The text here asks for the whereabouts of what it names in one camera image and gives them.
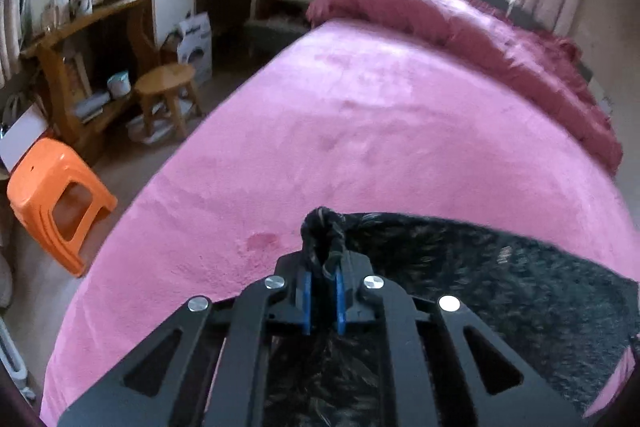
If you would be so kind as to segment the round wooden stool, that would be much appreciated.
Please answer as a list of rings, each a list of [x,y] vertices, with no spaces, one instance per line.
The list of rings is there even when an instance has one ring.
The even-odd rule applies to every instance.
[[[134,92],[140,98],[143,129],[149,138],[155,132],[155,121],[161,119],[168,119],[181,138],[188,136],[186,116],[180,106],[183,94],[192,103],[195,114],[204,115],[191,64],[170,63],[155,67],[137,80]]]

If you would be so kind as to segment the dark leaf-print pants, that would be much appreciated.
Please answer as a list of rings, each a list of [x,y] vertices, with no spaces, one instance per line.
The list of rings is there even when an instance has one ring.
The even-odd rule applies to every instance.
[[[554,245],[474,223],[400,213],[311,211],[302,231],[316,270],[346,251],[411,296],[453,295],[579,412],[626,387],[639,360],[639,285]],[[376,340],[283,339],[270,359],[269,426],[375,426]]]

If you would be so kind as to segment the pink bed sheet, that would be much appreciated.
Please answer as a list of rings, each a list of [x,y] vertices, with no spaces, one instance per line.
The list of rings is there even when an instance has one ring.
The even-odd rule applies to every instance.
[[[43,422],[189,297],[267,275],[320,206],[474,222],[639,275],[622,195],[562,126],[457,57],[334,20],[216,108],[119,219],[65,313]]]

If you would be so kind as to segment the white cup on shelf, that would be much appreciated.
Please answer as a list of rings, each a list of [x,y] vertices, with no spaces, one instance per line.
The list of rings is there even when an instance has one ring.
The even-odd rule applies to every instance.
[[[125,98],[131,91],[128,72],[118,72],[107,80],[107,89],[114,100]]]

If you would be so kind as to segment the orange plastic stool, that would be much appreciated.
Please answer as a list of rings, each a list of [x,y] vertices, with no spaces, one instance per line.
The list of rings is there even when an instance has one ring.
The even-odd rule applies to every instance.
[[[74,234],[65,237],[54,220],[54,208],[65,191],[77,185],[88,192],[90,204]],[[99,213],[118,204],[93,170],[68,145],[50,138],[34,143],[13,170],[6,188],[15,217],[33,239],[73,277],[87,270],[80,248]]]

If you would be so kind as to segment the crumpled maroon duvet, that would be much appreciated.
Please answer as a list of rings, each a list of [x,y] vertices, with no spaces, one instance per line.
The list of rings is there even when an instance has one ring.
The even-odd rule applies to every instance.
[[[564,127],[609,174],[623,147],[610,117],[580,75],[580,51],[567,38],[516,26],[482,0],[312,0],[306,19],[364,20],[437,46],[515,91]]]

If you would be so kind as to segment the white printed box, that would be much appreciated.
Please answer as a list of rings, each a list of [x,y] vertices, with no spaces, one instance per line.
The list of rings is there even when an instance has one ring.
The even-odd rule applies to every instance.
[[[195,81],[206,83],[212,77],[212,28],[206,12],[178,23],[177,57],[180,64],[190,64]]]

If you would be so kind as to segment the white bedside table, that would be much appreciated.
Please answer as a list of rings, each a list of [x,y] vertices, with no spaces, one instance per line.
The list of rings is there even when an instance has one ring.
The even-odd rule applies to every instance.
[[[273,56],[311,30],[306,13],[312,0],[250,0],[244,24],[248,54]]]

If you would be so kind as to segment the wooden desk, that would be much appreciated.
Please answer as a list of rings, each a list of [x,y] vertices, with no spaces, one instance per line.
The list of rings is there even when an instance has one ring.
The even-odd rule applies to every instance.
[[[152,0],[120,0],[54,28],[20,54],[36,60],[48,87],[46,109],[56,135],[89,164],[105,148],[108,128],[134,99],[108,101],[93,118],[76,115],[79,103],[107,90],[107,80],[128,72],[131,81],[160,65],[152,36]]]

